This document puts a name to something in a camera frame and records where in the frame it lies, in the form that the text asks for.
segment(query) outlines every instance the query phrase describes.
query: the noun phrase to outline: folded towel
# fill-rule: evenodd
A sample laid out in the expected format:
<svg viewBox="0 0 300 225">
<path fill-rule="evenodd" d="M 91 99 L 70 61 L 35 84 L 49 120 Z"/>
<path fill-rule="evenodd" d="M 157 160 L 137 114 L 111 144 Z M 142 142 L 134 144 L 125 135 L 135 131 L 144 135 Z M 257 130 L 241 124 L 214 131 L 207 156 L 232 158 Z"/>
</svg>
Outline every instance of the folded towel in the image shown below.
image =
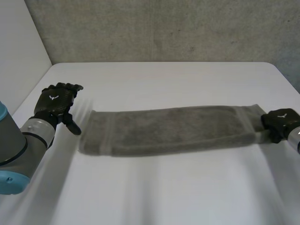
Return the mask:
<svg viewBox="0 0 300 225">
<path fill-rule="evenodd" d="M 233 148 L 264 142 L 258 106 L 92 111 L 79 151 L 115 157 Z"/>
</svg>

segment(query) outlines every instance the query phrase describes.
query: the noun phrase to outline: white wall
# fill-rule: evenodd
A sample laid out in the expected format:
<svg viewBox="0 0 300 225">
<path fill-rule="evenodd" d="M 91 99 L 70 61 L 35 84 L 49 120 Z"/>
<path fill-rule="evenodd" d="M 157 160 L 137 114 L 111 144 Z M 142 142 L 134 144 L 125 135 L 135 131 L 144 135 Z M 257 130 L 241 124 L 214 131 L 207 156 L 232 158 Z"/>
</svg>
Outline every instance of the white wall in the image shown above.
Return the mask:
<svg viewBox="0 0 300 225">
<path fill-rule="evenodd" d="M 0 101 L 11 114 L 50 67 L 25 2 L 0 0 Z"/>
</svg>

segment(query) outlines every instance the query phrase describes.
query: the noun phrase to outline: black glove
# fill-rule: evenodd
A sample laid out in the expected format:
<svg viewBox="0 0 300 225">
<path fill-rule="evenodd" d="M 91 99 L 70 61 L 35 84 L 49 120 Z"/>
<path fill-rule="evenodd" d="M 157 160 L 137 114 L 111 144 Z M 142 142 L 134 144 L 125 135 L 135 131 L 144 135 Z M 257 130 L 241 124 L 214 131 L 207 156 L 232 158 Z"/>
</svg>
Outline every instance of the black glove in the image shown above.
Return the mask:
<svg viewBox="0 0 300 225">
<path fill-rule="evenodd" d="M 270 111 L 262 115 L 261 120 L 264 128 L 270 131 L 273 143 L 287 139 L 292 130 L 300 127 L 300 116 L 293 109 Z"/>
<path fill-rule="evenodd" d="M 69 110 L 73 105 L 77 92 L 83 87 L 75 84 L 58 83 L 56 86 L 50 85 L 42 90 L 42 94 L 34 109 L 34 118 L 40 118 L 49 122 L 54 129 L 57 124 L 63 123 L 74 134 L 80 135 L 81 129 L 73 121 L 73 116 Z"/>
</svg>

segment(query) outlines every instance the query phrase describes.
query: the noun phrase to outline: table surface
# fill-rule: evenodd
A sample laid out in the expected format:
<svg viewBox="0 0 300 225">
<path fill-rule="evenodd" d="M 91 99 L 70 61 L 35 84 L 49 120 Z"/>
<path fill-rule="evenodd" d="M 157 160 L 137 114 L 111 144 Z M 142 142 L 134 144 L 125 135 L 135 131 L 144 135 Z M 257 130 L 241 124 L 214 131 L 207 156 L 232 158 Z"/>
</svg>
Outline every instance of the table surface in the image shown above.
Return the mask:
<svg viewBox="0 0 300 225">
<path fill-rule="evenodd" d="M 259 104 L 300 112 L 300 95 L 268 63 L 62 63 L 13 115 L 19 126 L 57 82 L 84 87 L 71 110 L 83 129 L 92 109 Z M 25 192 L 0 196 L 1 224 L 299 224 L 300 156 L 286 142 L 134 158 L 86 156 L 78 144 L 59 125 Z"/>
</svg>

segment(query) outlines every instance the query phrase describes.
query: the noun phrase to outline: logo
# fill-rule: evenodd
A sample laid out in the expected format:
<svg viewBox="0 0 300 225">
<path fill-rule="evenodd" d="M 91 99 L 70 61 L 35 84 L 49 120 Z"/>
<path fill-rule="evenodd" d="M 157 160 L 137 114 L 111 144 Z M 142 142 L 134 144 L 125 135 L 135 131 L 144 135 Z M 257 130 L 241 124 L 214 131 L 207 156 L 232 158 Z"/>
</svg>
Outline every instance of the logo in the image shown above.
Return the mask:
<svg viewBox="0 0 300 225">
<path fill-rule="evenodd" d="M 52 97 L 51 95 L 49 95 L 49 98 L 53 101 L 54 99 L 58 98 L 59 96 L 56 97 Z"/>
<path fill-rule="evenodd" d="M 283 116 L 277 116 L 277 117 L 280 117 L 280 118 L 285 118 L 287 116 L 287 113 L 284 114 Z"/>
</svg>

